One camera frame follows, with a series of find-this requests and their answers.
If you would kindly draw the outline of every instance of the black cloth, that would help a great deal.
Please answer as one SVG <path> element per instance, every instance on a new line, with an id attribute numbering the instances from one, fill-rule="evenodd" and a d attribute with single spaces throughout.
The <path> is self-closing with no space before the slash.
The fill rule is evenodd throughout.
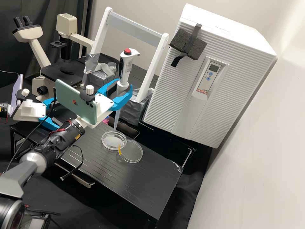
<path id="1" fill-rule="evenodd" d="M 187 228 L 211 152 L 212 148 L 199 145 L 197 151 L 188 159 L 158 222 L 158 229 Z"/>
<path id="2" fill-rule="evenodd" d="M 78 19 L 78 32 L 81 31 L 83 18 L 84 0 L 10 0 L 0 1 L 1 21 L 1 49 L 0 70 L 23 73 L 29 76 L 39 72 L 40 67 L 33 52 L 27 43 L 21 43 L 13 36 L 12 31 L 16 29 L 14 17 L 29 16 L 33 24 L 42 27 L 43 35 L 38 39 L 51 63 L 59 57 L 59 49 L 51 48 L 50 42 L 58 40 L 59 34 L 55 30 L 57 15 L 69 13 Z M 79 44 L 72 46 L 72 59 L 78 58 Z M 14 76 L 0 73 L 0 87 L 14 82 Z"/>
<path id="3" fill-rule="evenodd" d="M 7 164 L 8 163 L 0 162 L 0 171 L 3 171 Z M 81 190 L 82 188 L 80 188 L 79 195 L 90 199 L 90 196 L 86 196 L 87 193 L 82 193 Z M 84 203 L 42 176 L 33 177 L 24 187 L 24 192 L 25 195 L 23 197 L 23 202 L 30 206 L 29 209 L 42 209 L 61 213 L 61 216 L 52 215 L 52 219 L 54 219 L 62 228 L 118 229 L 117 226 L 110 223 L 97 210 L 90 206 L 86 206 Z M 52 222 L 49 228 L 58 229 L 58 227 Z"/>

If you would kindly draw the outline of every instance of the black backdrop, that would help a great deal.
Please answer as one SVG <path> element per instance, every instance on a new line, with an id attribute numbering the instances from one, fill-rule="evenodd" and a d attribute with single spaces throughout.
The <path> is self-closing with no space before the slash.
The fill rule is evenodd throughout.
<path id="1" fill-rule="evenodd" d="M 22 73 L 25 76 L 39 72 L 40 67 L 28 43 L 18 42 L 12 34 L 16 29 L 14 17 L 29 16 L 34 24 L 42 27 L 38 39 L 51 63 L 56 62 L 59 50 L 50 42 L 59 39 L 56 28 L 57 15 L 69 13 L 77 17 L 78 33 L 81 31 L 84 0 L 1 0 L 0 1 L 0 70 Z M 72 47 L 72 59 L 78 58 L 79 44 Z M 13 83 L 16 74 L 0 72 L 0 87 Z"/>

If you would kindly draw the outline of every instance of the petri dish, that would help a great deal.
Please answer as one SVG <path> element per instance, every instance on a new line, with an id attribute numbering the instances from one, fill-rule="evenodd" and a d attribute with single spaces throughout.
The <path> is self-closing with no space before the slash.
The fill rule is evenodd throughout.
<path id="1" fill-rule="evenodd" d="M 143 156 L 142 147 L 134 140 L 123 141 L 118 148 L 119 155 L 129 163 L 139 162 Z"/>
<path id="2" fill-rule="evenodd" d="M 107 131 L 102 135 L 102 143 L 104 147 L 110 150 L 118 150 L 125 147 L 126 136 L 119 131 Z"/>

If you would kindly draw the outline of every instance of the red wire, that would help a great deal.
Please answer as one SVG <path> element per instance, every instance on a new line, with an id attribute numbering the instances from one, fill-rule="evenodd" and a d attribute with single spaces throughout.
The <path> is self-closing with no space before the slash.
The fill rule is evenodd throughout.
<path id="1" fill-rule="evenodd" d="M 66 129 L 57 129 L 57 130 L 55 130 L 55 131 L 51 131 L 50 133 L 49 133 L 49 136 L 48 137 L 50 137 L 51 136 L 51 134 L 53 134 L 53 133 L 56 133 L 56 132 L 61 132 L 61 131 L 65 131 Z"/>
<path id="2" fill-rule="evenodd" d="M 8 122 L 8 121 L 7 121 L 8 116 L 9 116 L 9 115 L 7 114 L 7 115 L 6 115 L 6 122 L 0 122 L 0 124 L 7 124 L 7 122 Z"/>

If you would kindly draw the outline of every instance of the black strap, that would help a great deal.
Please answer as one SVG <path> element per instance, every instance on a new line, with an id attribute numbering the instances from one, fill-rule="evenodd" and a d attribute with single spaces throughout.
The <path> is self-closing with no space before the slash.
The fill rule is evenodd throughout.
<path id="1" fill-rule="evenodd" d="M 190 38 L 188 39 L 186 46 L 183 49 L 183 52 L 173 60 L 171 66 L 176 67 L 178 62 L 189 53 L 198 36 L 201 26 L 202 25 L 199 23 L 196 24 Z"/>

